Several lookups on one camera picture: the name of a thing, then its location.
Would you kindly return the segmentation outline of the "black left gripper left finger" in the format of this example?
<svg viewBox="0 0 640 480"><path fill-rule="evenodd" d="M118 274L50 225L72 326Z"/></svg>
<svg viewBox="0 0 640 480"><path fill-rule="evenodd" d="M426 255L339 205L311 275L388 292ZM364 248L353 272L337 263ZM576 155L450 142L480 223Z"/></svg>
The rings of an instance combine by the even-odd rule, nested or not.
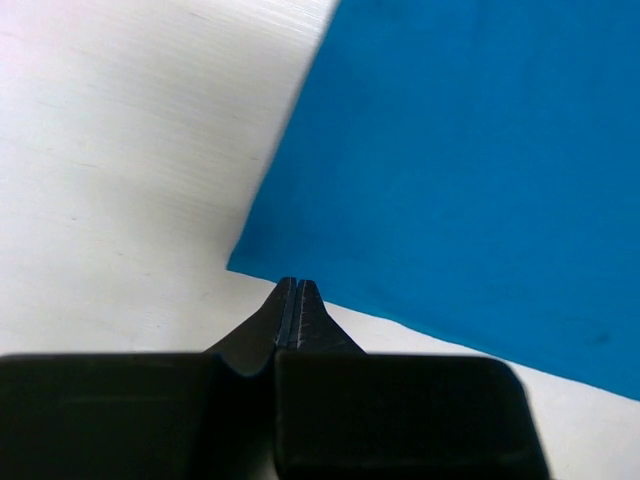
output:
<svg viewBox="0 0 640 480"><path fill-rule="evenodd" d="M297 281L281 279L265 302L208 352L215 366L203 415L203 477L249 479L271 453L274 356L290 329Z"/></svg>

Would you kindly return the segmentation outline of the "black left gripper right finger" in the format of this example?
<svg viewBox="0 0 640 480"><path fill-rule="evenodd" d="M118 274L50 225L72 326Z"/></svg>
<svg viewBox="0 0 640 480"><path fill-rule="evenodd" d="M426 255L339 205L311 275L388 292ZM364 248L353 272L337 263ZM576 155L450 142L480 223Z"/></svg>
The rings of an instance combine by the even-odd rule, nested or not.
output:
<svg viewBox="0 0 640 480"><path fill-rule="evenodd" d="M290 349L315 353L364 354L334 321L315 282L298 283L290 327Z"/></svg>

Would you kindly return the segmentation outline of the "blue t shirt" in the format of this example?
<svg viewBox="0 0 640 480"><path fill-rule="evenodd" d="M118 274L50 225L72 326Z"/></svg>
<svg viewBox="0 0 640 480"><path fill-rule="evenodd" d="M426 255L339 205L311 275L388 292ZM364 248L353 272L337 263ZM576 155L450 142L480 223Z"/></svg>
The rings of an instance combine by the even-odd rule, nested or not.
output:
<svg viewBox="0 0 640 480"><path fill-rule="evenodd" d="M228 262L639 396L639 5L342 1Z"/></svg>

